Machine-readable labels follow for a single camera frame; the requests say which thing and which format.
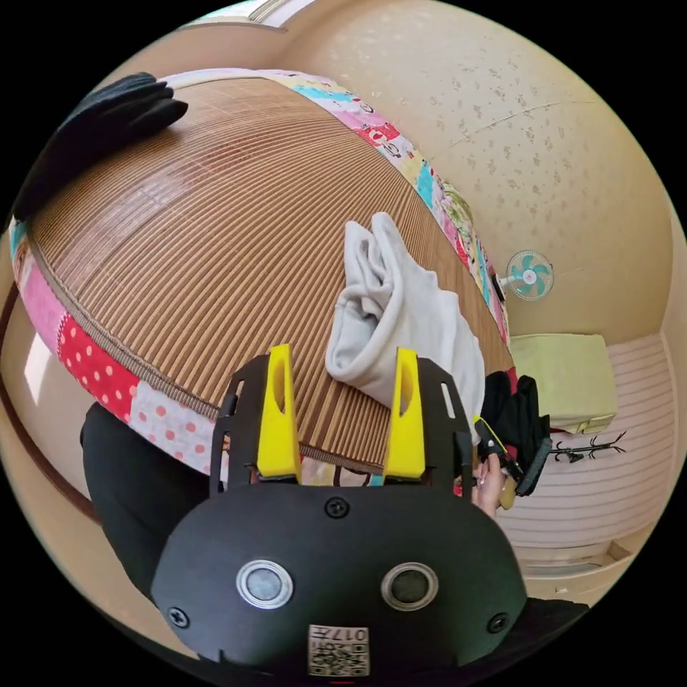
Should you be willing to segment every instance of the black cloth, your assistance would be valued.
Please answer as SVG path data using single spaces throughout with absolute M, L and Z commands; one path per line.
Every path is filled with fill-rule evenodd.
M 87 95 L 52 135 L 14 203 L 23 222 L 69 182 L 122 148 L 162 131 L 186 113 L 173 90 L 140 72 Z
M 517 380 L 515 393 L 512 393 L 507 373 L 492 372 L 484 385 L 482 417 L 501 443 L 517 449 L 517 462 L 527 474 L 543 439 L 551 435 L 549 416 L 539 415 L 537 382 L 523 375 Z M 537 479 L 538 475 L 528 495 L 534 490 Z
M 150 588 L 167 537 L 208 498 L 209 479 L 170 458 L 98 404 L 86 415 L 81 443 L 86 483 L 105 537 L 133 585 L 152 601 Z M 528 599 L 500 647 L 456 671 L 454 684 L 484 679 L 516 663 L 565 631 L 588 608 L 564 600 Z

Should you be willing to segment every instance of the person's leg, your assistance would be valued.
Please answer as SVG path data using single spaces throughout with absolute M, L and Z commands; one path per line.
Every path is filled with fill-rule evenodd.
M 84 472 L 102 529 L 133 585 L 148 599 L 167 538 L 209 496 L 209 479 L 168 456 L 100 405 L 81 432 Z

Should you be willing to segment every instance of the wooden trim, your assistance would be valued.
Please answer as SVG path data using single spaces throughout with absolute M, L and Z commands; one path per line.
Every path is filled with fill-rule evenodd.
M 14 305 L 17 298 L 19 297 L 19 289 L 16 284 L 13 283 L 5 304 L 2 308 L 2 314 L 0 314 L 0 352 L 2 351 L 2 346 L 5 341 L 5 334 L 7 332 L 7 327 L 9 325 L 9 319 L 14 310 Z M 53 466 L 53 464 L 43 455 L 42 451 L 34 443 L 31 435 L 26 430 L 24 423 L 20 420 L 19 415 L 16 413 L 16 409 L 12 404 L 12 400 L 9 397 L 7 388 L 5 387 L 4 380 L 0 374 L 0 401 L 2 402 L 5 412 L 9 418 L 9 421 L 19 438 L 19 441 L 24 446 L 24 450 L 29 454 L 33 462 L 36 464 L 38 469 L 43 473 L 43 475 L 50 481 L 50 483 L 57 489 L 64 498 L 69 501 L 75 508 L 77 508 L 81 513 L 89 517 L 91 520 L 96 522 L 98 525 L 101 524 L 98 514 L 93 508 L 93 504 L 87 499 L 76 487 L 73 487 Z

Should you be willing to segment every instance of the beige wallpaper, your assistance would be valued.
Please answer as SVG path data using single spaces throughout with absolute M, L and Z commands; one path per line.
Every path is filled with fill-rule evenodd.
M 378 108 L 459 187 L 499 271 L 517 250 L 554 264 L 537 303 L 508 299 L 513 334 L 661 326 L 671 270 L 663 185 L 584 82 L 528 40 L 434 0 L 356 0 L 280 58 Z

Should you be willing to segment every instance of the white cloth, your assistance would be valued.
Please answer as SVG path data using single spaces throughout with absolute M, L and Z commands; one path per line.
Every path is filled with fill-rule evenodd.
M 479 443 L 472 418 L 484 401 L 484 358 L 458 295 L 411 258 L 386 213 L 372 217 L 371 232 L 347 222 L 343 256 L 346 287 L 334 306 L 327 372 L 390 408 L 396 350 L 412 349 L 451 373 Z

